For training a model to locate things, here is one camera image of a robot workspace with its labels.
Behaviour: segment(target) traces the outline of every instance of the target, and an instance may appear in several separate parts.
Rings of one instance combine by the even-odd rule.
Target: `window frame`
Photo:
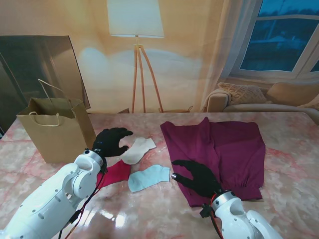
[[[275,19],[288,19],[288,18],[302,18],[302,19],[315,19],[319,20],[319,16],[315,15],[280,15],[280,16],[263,16],[258,17],[263,0],[257,0],[256,4],[253,6],[253,13],[248,24],[247,31],[242,33],[245,34],[243,44],[239,50],[237,59],[233,65],[233,68],[229,76],[233,77],[244,77],[244,78],[263,78],[265,80],[276,81],[279,79],[309,79],[319,76],[319,72],[310,72],[313,66],[319,60],[319,24],[314,30],[312,36],[310,37],[307,45],[305,46],[302,54],[300,55],[298,61],[296,62],[293,70],[282,71],[282,70],[271,70],[271,71],[255,71],[255,70],[245,70],[240,69],[240,66],[245,58],[245,54],[250,42],[250,38],[258,20],[275,20]]]

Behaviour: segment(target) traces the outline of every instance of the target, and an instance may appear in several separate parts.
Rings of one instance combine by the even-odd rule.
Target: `light blue sock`
[[[169,168],[153,165],[144,171],[132,173],[128,181],[129,189],[132,193],[159,182],[169,182]]]

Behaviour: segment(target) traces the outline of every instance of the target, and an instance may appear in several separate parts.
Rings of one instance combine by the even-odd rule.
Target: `lamp shade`
[[[164,37],[158,0],[107,0],[112,36]]]

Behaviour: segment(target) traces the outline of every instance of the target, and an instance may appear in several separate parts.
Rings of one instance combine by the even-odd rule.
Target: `floor lamp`
[[[148,64],[153,79],[156,95],[159,101],[160,112],[163,113],[163,107],[160,101],[160,94],[156,84],[154,72],[150,60],[144,50],[143,45],[139,43],[139,37],[163,38],[164,32],[160,18],[160,8],[158,0],[107,0],[109,31],[111,36],[134,37],[134,81],[133,81],[133,99],[132,113],[134,113],[137,67],[139,61],[141,71],[141,85],[143,97],[143,112],[146,113],[144,76],[141,52]]]

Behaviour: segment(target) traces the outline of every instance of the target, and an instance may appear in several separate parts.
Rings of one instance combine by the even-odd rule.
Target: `lamp leg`
[[[152,75],[152,79],[153,79],[155,91],[156,91],[156,94],[157,94],[158,100],[159,100],[160,112],[163,113],[164,110],[163,110],[163,106],[161,105],[161,101],[160,101],[160,93],[159,93],[158,86],[157,86],[157,84],[156,84],[155,75],[154,75],[154,72],[153,72],[153,69],[152,69],[150,60],[149,60],[149,58],[148,58],[148,56],[147,56],[147,54],[146,54],[146,52],[145,52],[145,50],[144,50],[144,47],[143,47],[142,45],[140,45],[140,48],[141,48],[141,50],[142,50],[142,53],[143,53],[143,55],[144,55],[144,57],[145,57],[145,60],[146,60],[146,62],[147,62],[147,64],[148,64],[148,66],[149,66],[149,69],[150,69],[150,72],[151,72],[151,75]]]
[[[137,71],[138,71],[137,48],[138,48],[138,46],[134,45],[134,81],[133,81],[132,113],[134,113],[136,77],[137,77]]]
[[[142,59],[141,59],[140,47],[141,47],[141,45],[138,45],[138,46],[137,46],[137,52],[138,52],[138,58],[139,58],[139,63],[140,63],[140,71],[141,71],[142,97],[143,97],[143,112],[146,113],[146,108],[145,108],[145,93],[144,93],[143,66],[142,66]]]

